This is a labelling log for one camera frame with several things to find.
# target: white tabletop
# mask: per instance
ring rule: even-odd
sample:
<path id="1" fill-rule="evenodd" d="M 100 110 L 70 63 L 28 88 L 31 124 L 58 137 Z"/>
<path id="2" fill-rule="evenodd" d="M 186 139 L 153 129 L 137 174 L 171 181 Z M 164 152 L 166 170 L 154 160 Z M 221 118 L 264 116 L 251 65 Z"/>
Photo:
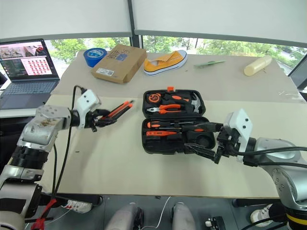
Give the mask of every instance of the white tabletop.
<path id="1" fill-rule="evenodd" d="M 91 74 L 92 68 L 86 65 L 83 52 L 80 51 L 69 65 L 52 94 L 71 95 L 72 86 L 79 84 L 99 96 L 142 98 L 147 90 L 174 86 L 176 89 L 198 90 L 206 100 L 306 103 L 275 60 L 264 70 L 247 77 L 243 69 L 256 57 L 188 55 L 187 62 L 179 69 L 147 76 L 141 66 L 130 82 L 117 84 L 95 78 Z M 148 53 L 148 58 L 159 55 Z M 203 69 L 193 66 L 212 60 L 225 62 Z"/>
<path id="2" fill-rule="evenodd" d="M 131 98 L 101 97 L 102 108 L 113 109 Z M 210 197 L 277 197 L 274 183 L 261 168 L 242 165 L 235 157 L 220 163 L 195 154 L 148 154 L 141 142 L 142 99 L 118 122 L 100 128 L 73 128 L 71 148 L 59 188 L 65 193 L 177 195 Z M 244 108 L 253 123 L 252 137 L 282 138 L 306 145 L 307 104 L 205 100 L 210 121 L 224 122 L 229 112 Z M 71 96 L 52 95 L 47 104 L 67 106 Z M 67 130 L 58 134 L 58 174 Z M 51 191 L 54 154 L 51 152 L 40 182 Z"/>

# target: laptop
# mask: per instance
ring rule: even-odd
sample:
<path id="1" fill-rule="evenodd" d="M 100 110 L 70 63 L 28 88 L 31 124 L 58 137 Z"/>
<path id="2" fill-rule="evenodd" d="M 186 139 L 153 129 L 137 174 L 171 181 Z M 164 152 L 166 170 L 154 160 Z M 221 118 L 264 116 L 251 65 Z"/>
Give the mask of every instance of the laptop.
<path id="1" fill-rule="evenodd" d="M 43 39 L 0 42 L 0 63 L 11 80 L 0 96 L 0 109 L 37 108 L 59 82 Z"/>

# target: laptop keyboard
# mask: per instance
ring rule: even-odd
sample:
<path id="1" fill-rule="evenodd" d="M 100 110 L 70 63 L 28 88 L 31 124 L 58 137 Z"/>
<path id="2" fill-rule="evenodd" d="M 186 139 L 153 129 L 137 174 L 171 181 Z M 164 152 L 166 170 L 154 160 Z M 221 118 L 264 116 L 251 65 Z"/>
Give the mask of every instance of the laptop keyboard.
<path id="1" fill-rule="evenodd" d="M 57 81 L 11 83 L 3 92 L 3 95 L 48 93 L 53 90 L 56 83 Z"/>

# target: tool kit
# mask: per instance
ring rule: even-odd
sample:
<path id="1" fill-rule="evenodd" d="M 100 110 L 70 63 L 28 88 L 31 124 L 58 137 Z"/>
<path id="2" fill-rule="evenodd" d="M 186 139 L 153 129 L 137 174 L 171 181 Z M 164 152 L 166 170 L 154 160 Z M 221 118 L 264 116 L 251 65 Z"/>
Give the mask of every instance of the tool kit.
<path id="1" fill-rule="evenodd" d="M 202 115 L 206 107 L 198 91 L 146 91 L 143 97 L 142 144 L 147 153 L 193 153 L 187 144 L 199 144 L 206 149 L 215 146 L 212 130 L 215 123 Z"/>

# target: black tool case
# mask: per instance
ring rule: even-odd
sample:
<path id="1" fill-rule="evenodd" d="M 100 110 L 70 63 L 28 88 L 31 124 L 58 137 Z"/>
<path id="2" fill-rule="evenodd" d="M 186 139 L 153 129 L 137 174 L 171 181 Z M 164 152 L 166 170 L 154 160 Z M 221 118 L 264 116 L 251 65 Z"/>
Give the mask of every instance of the black tool case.
<path id="1" fill-rule="evenodd" d="M 199 98 L 200 106 L 198 112 L 194 112 L 194 105 L 185 101 L 196 100 L 195 95 Z M 168 112 L 161 114 L 159 112 L 149 112 L 147 109 L 159 107 L 160 105 L 180 104 L 180 108 L 169 108 L 168 111 L 180 110 L 181 112 Z M 196 90 L 175 90 L 174 87 L 168 87 L 167 90 L 151 90 L 146 91 L 143 96 L 142 111 L 146 119 L 142 123 L 142 145 L 147 153 L 175 154 L 176 152 L 184 152 L 185 154 L 193 153 L 184 146 L 185 143 L 196 143 L 203 145 L 207 149 L 215 146 L 215 139 L 212 132 L 183 131 L 179 129 L 185 125 L 192 126 L 208 122 L 209 120 L 202 115 L 206 111 L 205 104 L 201 95 Z M 152 127 L 153 121 L 174 123 L 163 129 Z M 147 132 L 166 131 L 176 132 L 168 136 L 147 136 Z"/>

